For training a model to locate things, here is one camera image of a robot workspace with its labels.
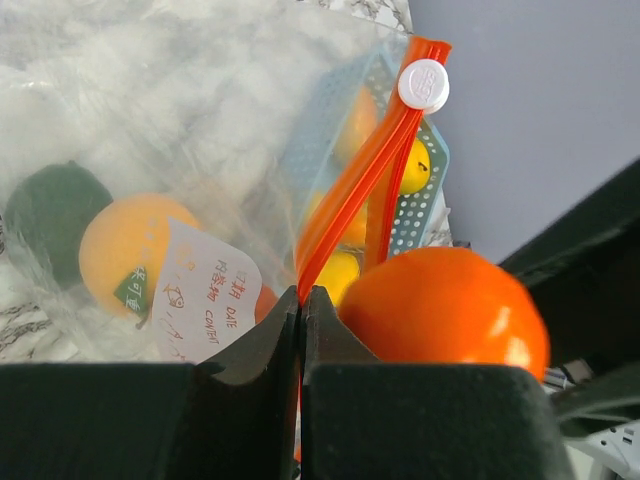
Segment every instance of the green lime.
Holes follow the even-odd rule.
[[[20,238],[40,267],[66,289],[82,280],[78,252],[84,231],[112,201],[104,185],[75,162],[49,165],[11,194],[4,212],[6,232]],[[12,255],[10,243],[7,251],[18,269],[28,271],[24,257]]]

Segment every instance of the white label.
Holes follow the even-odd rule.
[[[255,325],[262,276],[247,254],[169,219],[151,311],[163,360],[200,363]]]

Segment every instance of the green sticker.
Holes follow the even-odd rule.
[[[136,268],[127,275],[113,294],[128,310],[139,317],[146,316],[149,309],[149,302],[147,302],[147,270],[144,267]]]

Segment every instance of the orange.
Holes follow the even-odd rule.
[[[378,125],[378,107],[368,88],[362,87],[347,117],[333,152],[341,166],[351,161]]]
[[[311,205],[307,211],[307,221],[311,218],[311,214],[314,212],[320,202],[322,201],[322,197],[324,195],[322,193],[316,193],[311,199]],[[364,247],[365,241],[367,237],[367,206],[366,204],[358,210],[356,216],[353,218],[347,230],[342,235],[340,239],[340,244],[352,247],[352,248],[362,248]]]
[[[277,301],[278,297],[273,293],[273,290],[263,283],[260,294],[258,295],[258,301],[256,302],[256,325],[265,319]]]
[[[407,159],[407,165],[402,174],[402,183],[400,183],[400,195],[411,195],[419,192],[429,181],[431,175],[431,160],[427,147],[418,140],[413,140],[411,152]]]
[[[391,258],[351,285],[339,315],[384,361],[505,364],[538,380],[549,363],[547,331],[527,290],[464,248]]]
[[[358,259],[350,253],[336,251],[322,267],[316,285],[327,289],[331,302],[338,306],[347,288],[360,274]]]
[[[89,224],[80,244],[80,273],[89,292],[105,310],[116,315],[143,315],[148,310],[169,246],[170,217],[200,227],[189,210],[157,193],[116,200]],[[116,290],[136,271],[135,281],[144,286],[143,291],[137,295],[133,284],[125,285],[124,290],[131,287],[132,301],[146,306],[139,310],[125,307],[124,295],[116,296]]]

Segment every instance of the orange zipper seal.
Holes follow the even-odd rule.
[[[451,45],[411,37],[398,76],[420,59],[445,64]],[[323,197],[302,231],[295,251],[298,300],[303,304],[345,230],[369,198],[364,267],[386,260],[400,182],[424,112],[408,107],[397,80],[382,122]]]

